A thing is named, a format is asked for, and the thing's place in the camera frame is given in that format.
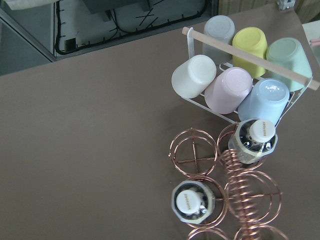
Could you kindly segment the mint green plastic cup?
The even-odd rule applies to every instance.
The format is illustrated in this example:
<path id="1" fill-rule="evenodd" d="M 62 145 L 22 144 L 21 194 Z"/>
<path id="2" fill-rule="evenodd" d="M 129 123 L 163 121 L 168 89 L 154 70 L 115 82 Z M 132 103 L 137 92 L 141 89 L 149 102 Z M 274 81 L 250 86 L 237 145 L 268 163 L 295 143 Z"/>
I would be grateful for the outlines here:
<path id="1" fill-rule="evenodd" d="M 292 37 L 278 39 L 269 45 L 266 60 L 308 78 L 313 75 L 302 44 Z"/>

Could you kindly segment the grey plastic cup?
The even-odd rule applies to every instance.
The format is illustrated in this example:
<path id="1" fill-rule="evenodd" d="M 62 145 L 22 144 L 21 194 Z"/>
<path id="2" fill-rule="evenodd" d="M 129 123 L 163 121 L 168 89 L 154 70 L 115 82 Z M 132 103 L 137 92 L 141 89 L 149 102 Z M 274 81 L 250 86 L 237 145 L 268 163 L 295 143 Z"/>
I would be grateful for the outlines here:
<path id="1" fill-rule="evenodd" d="M 210 18 L 203 30 L 203 34 L 231 45 L 235 35 L 235 24 L 225 15 Z M 232 55 L 206 43 L 202 44 L 202 54 L 210 57 L 216 65 L 224 64 L 232 59 Z"/>

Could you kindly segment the white plastic cup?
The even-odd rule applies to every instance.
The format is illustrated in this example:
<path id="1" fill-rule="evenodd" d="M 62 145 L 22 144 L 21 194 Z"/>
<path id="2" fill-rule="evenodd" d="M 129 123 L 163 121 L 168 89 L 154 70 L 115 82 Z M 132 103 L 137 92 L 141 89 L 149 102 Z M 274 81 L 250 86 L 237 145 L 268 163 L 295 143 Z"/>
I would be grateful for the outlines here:
<path id="1" fill-rule="evenodd" d="M 177 67 L 171 84 L 182 98 L 192 99 L 200 95 L 215 79 L 217 67 L 214 61 L 203 54 L 195 55 Z"/>

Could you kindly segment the tea bottle white cap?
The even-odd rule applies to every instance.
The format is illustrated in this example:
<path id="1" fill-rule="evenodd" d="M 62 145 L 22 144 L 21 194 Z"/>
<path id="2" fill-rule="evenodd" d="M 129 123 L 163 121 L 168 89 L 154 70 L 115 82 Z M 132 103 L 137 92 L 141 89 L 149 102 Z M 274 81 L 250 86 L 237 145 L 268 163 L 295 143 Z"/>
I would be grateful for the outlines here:
<path id="1" fill-rule="evenodd" d="M 250 165 L 271 154 L 277 142 L 276 128 L 270 120 L 249 119 L 238 124 L 228 148 L 237 152 L 241 163 Z"/>
<path id="2" fill-rule="evenodd" d="M 201 224 L 213 213 L 215 204 L 215 194 L 200 181 L 182 181 L 171 194 L 172 211 L 188 224 Z"/>

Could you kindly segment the cup rack with cups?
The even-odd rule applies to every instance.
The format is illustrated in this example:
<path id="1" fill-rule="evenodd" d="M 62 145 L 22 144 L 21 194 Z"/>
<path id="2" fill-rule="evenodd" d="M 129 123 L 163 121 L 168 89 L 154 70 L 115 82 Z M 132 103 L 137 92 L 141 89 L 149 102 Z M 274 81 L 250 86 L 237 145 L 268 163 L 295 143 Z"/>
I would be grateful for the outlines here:
<path id="1" fill-rule="evenodd" d="M 188 53 L 189 55 L 194 54 L 194 43 L 193 40 L 197 40 L 199 42 L 205 43 L 212 47 L 215 47 L 223 52 L 231 54 L 233 56 L 239 57 L 249 63 L 265 68 L 268 71 L 277 73 L 285 78 L 298 82 L 304 85 L 301 92 L 296 97 L 297 99 L 305 92 L 306 88 L 310 88 L 316 91 L 320 87 L 320 83 L 314 80 L 312 77 L 306 77 L 297 72 L 291 71 L 283 66 L 280 66 L 276 63 L 269 62 L 263 58 L 260 58 L 254 54 L 241 50 L 239 48 L 228 45 L 222 41 L 214 39 L 210 36 L 204 35 L 201 32 L 195 31 L 192 27 L 183 27 L 182 34 L 187 36 L 188 39 Z"/>

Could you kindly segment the pink plastic cup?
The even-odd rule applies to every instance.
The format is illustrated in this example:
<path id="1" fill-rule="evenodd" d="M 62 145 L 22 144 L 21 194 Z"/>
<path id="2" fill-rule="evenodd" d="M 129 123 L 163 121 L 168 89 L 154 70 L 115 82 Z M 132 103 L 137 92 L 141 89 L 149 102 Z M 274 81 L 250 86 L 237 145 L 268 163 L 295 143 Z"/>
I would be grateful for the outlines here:
<path id="1" fill-rule="evenodd" d="M 252 87 L 253 79 L 246 70 L 231 67 L 205 89 L 205 103 L 215 113 L 230 114 L 247 97 Z"/>

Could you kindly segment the yellow plastic cup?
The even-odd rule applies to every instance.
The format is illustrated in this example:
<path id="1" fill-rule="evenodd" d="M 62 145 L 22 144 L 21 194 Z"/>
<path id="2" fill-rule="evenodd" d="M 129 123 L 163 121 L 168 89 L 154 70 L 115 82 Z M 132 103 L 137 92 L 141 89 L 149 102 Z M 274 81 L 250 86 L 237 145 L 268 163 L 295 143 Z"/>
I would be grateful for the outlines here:
<path id="1" fill-rule="evenodd" d="M 265 33 L 257 27 L 246 27 L 238 31 L 233 37 L 232 46 L 259 58 L 266 59 L 267 39 Z M 232 63 L 234 67 L 246 70 L 252 78 L 261 77 L 266 73 L 265 68 L 237 56 L 232 57 Z"/>

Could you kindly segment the copper wire bottle basket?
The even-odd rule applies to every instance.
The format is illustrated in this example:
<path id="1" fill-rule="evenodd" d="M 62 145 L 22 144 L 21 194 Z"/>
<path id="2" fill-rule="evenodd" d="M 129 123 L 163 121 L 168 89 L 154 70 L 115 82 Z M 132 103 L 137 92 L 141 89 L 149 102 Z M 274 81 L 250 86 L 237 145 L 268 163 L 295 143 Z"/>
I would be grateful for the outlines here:
<path id="1" fill-rule="evenodd" d="M 269 175 L 259 171 L 266 156 L 252 164 L 241 163 L 237 151 L 228 148 L 230 137 L 240 122 L 225 127 L 214 139 L 209 133 L 189 128 L 176 135 L 169 158 L 186 180 L 207 185 L 215 195 L 213 213 L 191 227 L 188 239 L 226 240 L 219 228 L 231 213 L 237 220 L 236 240 L 285 240 L 287 236 L 271 225 L 282 207 L 283 193 Z"/>

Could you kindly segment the light blue plastic cup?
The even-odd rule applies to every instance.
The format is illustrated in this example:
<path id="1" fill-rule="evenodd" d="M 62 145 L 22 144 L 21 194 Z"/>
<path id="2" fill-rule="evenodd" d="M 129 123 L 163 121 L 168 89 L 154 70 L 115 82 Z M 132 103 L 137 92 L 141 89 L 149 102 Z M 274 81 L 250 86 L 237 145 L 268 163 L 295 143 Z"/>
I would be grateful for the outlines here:
<path id="1" fill-rule="evenodd" d="M 289 89 L 283 82 L 273 78 L 260 80 L 239 105 L 239 120 L 266 119 L 276 125 L 289 96 Z"/>

